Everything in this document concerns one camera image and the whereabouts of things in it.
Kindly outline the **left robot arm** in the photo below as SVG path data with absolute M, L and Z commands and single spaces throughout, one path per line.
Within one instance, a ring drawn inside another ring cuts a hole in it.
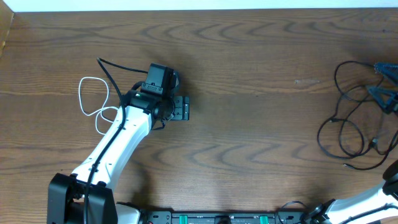
M 114 122 L 93 152 L 70 175 L 49 183 L 47 223 L 139 223 L 141 213 L 117 203 L 113 192 L 137 145 L 157 121 L 189 119 L 189 98 L 178 96 L 178 71 L 153 63 L 147 78 L 120 93 Z

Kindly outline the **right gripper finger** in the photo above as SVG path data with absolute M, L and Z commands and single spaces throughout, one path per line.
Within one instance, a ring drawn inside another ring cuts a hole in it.
M 397 64 L 378 62 L 374 64 L 374 69 L 397 86 Z
M 377 86 L 368 86 L 368 93 L 385 114 L 397 114 L 397 91 Z

